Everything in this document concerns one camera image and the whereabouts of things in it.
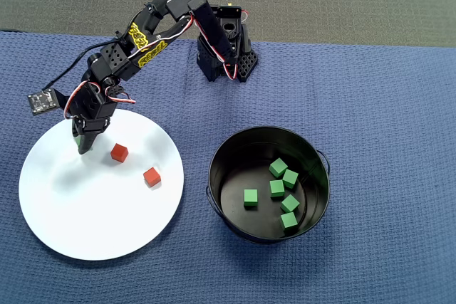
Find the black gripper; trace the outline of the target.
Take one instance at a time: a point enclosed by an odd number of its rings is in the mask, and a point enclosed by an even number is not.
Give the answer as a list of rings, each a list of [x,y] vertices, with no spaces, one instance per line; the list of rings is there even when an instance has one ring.
[[[97,135],[108,128],[117,107],[97,86],[96,83],[82,83],[69,105],[72,133],[76,137],[79,154],[85,154],[92,148]]]

